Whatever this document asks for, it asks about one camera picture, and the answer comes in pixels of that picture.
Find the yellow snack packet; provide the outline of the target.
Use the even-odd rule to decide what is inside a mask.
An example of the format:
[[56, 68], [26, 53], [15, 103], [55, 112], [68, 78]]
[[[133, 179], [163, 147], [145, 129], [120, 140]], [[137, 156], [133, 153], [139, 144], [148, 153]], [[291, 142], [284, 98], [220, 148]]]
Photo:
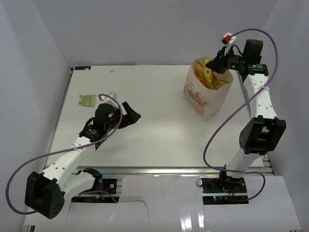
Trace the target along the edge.
[[212, 69], [207, 68], [207, 63], [211, 60], [211, 58], [209, 56], [205, 57], [204, 63], [203, 63], [203, 73], [204, 73], [204, 77], [205, 79], [211, 83], [213, 80], [213, 73], [212, 73]]

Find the brown chips bag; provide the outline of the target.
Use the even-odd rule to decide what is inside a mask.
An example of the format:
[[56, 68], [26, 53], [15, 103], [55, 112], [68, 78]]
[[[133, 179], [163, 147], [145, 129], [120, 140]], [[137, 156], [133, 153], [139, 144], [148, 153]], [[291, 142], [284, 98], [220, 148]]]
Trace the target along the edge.
[[204, 73], [203, 73], [203, 63], [204, 63], [205, 57], [202, 58], [197, 58], [194, 61], [194, 74], [196, 76], [196, 78], [200, 81], [200, 83], [205, 86], [208, 89], [211, 90], [218, 90], [220, 89], [222, 86], [229, 84], [230, 82], [228, 80], [220, 80], [218, 79], [213, 71], [213, 80], [211, 83], [209, 83], [205, 77], [204, 77]]

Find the light green snack packet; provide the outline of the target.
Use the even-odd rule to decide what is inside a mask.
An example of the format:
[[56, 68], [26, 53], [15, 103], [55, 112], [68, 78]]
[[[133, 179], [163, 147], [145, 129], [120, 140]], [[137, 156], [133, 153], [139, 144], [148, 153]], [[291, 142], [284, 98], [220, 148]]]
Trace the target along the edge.
[[80, 94], [79, 104], [85, 107], [94, 107], [96, 105], [96, 95]]

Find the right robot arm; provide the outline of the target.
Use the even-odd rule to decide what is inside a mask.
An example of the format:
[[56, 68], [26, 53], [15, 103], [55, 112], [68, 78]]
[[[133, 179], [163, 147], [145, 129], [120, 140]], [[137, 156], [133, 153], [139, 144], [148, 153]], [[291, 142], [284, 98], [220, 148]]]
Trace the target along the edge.
[[261, 61], [263, 42], [249, 39], [240, 55], [234, 54], [227, 45], [217, 56], [206, 63], [212, 71], [223, 74], [235, 70], [244, 99], [249, 101], [250, 121], [239, 135], [239, 150], [233, 159], [219, 173], [218, 188], [225, 193], [241, 185], [244, 173], [260, 156], [273, 151], [285, 129], [286, 122], [279, 119], [271, 102], [268, 82], [268, 69]]

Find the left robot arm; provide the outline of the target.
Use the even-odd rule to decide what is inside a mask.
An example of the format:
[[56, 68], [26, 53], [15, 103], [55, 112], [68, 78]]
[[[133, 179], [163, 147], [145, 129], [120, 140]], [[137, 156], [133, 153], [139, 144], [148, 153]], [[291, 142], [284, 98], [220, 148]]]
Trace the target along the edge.
[[102, 174], [98, 170], [85, 168], [77, 174], [73, 172], [100, 147], [112, 130], [135, 124], [141, 118], [127, 102], [122, 105], [125, 115], [121, 114], [121, 108], [111, 103], [100, 104], [73, 143], [73, 150], [65, 152], [42, 172], [28, 176], [25, 194], [28, 207], [53, 219], [74, 196], [84, 191], [96, 193], [102, 190]]

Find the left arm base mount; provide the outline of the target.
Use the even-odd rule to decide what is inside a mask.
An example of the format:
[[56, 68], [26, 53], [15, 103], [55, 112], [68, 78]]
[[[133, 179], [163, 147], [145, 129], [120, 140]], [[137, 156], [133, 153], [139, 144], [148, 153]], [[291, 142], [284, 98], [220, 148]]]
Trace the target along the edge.
[[94, 184], [91, 189], [86, 190], [86, 192], [98, 190], [98, 192], [95, 193], [95, 196], [90, 196], [90, 194], [87, 194], [85, 196], [77, 196], [72, 198], [72, 202], [75, 203], [118, 203], [119, 197], [114, 197], [115, 201], [108, 195], [116, 194], [117, 190], [117, 179], [110, 179], [110, 178], [103, 178], [102, 173], [100, 173], [96, 169], [86, 168], [84, 170], [79, 170], [76, 175], [89, 173], [94, 178]]

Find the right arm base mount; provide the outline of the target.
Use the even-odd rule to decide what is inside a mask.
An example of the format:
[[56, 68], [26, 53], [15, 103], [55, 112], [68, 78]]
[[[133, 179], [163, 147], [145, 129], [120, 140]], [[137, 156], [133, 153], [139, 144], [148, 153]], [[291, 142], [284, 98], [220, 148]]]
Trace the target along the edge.
[[248, 194], [243, 178], [239, 184], [220, 183], [219, 178], [199, 178], [204, 205], [248, 204]]

